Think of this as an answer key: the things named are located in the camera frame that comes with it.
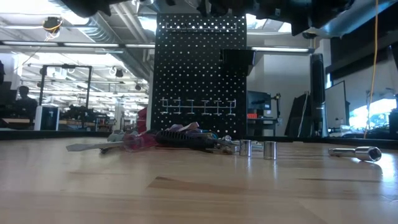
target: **window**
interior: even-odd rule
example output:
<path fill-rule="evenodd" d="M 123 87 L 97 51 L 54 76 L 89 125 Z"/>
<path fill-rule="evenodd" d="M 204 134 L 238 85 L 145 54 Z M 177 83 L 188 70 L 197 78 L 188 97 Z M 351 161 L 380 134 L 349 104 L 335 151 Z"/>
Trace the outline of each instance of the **window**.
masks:
<path fill-rule="evenodd" d="M 381 127 L 389 123 L 392 109 L 397 108 L 395 99 L 382 99 L 370 105 L 370 127 Z M 349 124 L 354 128 L 366 128 L 368 122 L 368 109 L 362 106 L 349 112 Z"/>

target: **black pegboard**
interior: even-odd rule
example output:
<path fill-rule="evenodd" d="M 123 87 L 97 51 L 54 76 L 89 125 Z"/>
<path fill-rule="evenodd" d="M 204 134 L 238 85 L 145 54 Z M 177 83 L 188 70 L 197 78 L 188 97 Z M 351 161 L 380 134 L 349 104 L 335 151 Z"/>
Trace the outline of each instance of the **black pegboard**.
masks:
<path fill-rule="evenodd" d="M 246 18 L 224 16 L 202 17 L 199 14 L 158 14 L 155 48 L 155 70 L 152 95 L 151 127 L 166 129 L 173 124 L 187 125 L 197 121 L 202 129 L 219 136 L 234 138 L 246 135 L 246 76 L 247 65 L 223 68 L 221 49 L 246 49 Z M 163 107 L 162 99 L 170 106 L 216 106 L 219 100 L 221 115 L 216 109 Z M 230 114 L 228 101 L 236 100 Z"/>

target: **hand tool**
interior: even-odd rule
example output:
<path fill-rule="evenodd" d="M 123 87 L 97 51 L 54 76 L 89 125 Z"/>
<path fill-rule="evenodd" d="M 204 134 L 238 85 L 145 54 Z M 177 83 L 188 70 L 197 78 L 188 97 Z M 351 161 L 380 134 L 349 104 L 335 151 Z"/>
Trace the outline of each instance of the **hand tool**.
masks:
<path fill-rule="evenodd" d="M 381 151 L 377 147 L 361 146 L 356 149 L 329 149 L 329 155 L 338 157 L 353 157 L 362 161 L 376 162 L 381 158 Z"/>

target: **computer screen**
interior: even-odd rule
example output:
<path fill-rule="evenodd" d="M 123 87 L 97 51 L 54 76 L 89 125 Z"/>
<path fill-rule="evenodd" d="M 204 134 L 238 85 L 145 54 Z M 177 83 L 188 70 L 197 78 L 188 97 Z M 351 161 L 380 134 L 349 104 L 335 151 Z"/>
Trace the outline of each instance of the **computer screen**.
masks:
<path fill-rule="evenodd" d="M 271 110 L 271 94 L 248 91 L 249 110 Z"/>

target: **wooden tabletop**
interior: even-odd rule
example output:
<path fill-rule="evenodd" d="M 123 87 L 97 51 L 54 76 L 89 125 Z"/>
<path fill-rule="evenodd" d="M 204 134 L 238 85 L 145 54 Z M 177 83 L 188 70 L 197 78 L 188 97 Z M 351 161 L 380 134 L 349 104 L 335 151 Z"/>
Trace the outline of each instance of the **wooden tabletop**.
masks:
<path fill-rule="evenodd" d="M 397 223 L 398 154 L 329 157 L 280 143 L 277 161 L 188 150 L 67 152 L 105 139 L 0 141 L 0 223 Z"/>

